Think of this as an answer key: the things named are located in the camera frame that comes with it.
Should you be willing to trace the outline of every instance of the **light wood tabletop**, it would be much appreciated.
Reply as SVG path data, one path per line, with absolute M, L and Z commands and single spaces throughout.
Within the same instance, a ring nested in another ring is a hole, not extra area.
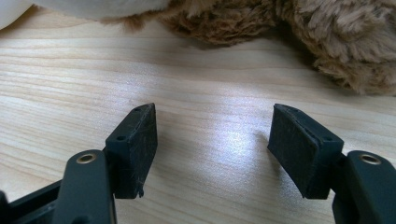
M 9 201 L 101 149 L 128 112 L 155 103 L 159 146 L 145 196 L 119 223 L 334 223 L 268 151 L 274 104 L 297 107 L 396 165 L 396 101 L 343 90 L 285 30 L 213 47 L 151 22 L 118 25 L 29 9 L 0 31 L 0 189 Z

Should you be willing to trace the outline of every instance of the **hole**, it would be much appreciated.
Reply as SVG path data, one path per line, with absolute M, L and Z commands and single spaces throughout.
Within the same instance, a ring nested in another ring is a hole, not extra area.
M 87 224 L 91 223 L 91 219 L 88 216 L 81 216 L 81 217 L 76 217 L 72 224 Z
M 96 160 L 96 155 L 93 153 L 88 153 L 88 154 L 80 156 L 77 159 L 77 163 L 86 164 L 86 163 L 90 163 L 91 161 L 94 161 L 94 160 Z
M 364 162 L 372 164 L 372 165 L 381 164 L 381 160 L 379 160 L 377 157 L 374 157 L 374 156 L 371 156 L 368 154 L 361 154 L 360 158 L 361 158 L 361 161 L 364 161 Z
M 125 136 L 118 136 L 118 137 L 117 137 L 117 140 L 123 141 L 123 140 L 125 140 L 125 138 L 126 138 Z

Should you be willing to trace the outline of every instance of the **brown fluffy plush toy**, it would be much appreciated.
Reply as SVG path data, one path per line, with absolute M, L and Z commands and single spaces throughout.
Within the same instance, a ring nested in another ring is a hole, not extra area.
M 338 84 L 361 94 L 396 95 L 395 0 L 32 2 L 89 19 L 124 21 L 133 29 L 158 19 L 176 33 L 222 45 L 249 40 L 286 21 L 317 57 L 314 66 Z M 98 2 L 104 2 L 102 8 Z

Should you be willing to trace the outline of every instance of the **black plastic part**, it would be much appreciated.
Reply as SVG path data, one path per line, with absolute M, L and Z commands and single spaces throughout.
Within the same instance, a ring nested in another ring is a hole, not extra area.
M 103 151 L 83 151 L 67 162 L 51 223 L 117 223 Z
M 106 140 L 106 158 L 113 177 L 115 197 L 134 199 L 143 185 L 157 149 L 155 105 L 132 110 Z
M 347 154 L 346 182 L 360 214 L 359 223 L 396 223 L 396 170 L 365 151 Z
M 0 202 L 1 223 L 50 223 L 60 186 L 61 181 L 57 181 L 10 204 L 4 196 Z
M 268 149 L 303 197 L 326 199 L 332 164 L 342 156 L 344 141 L 301 110 L 275 105 Z
M 332 201 L 332 212 L 337 224 L 354 224 L 359 221 L 359 212 L 356 205 L 346 203 L 338 194 L 334 196 L 334 201 Z

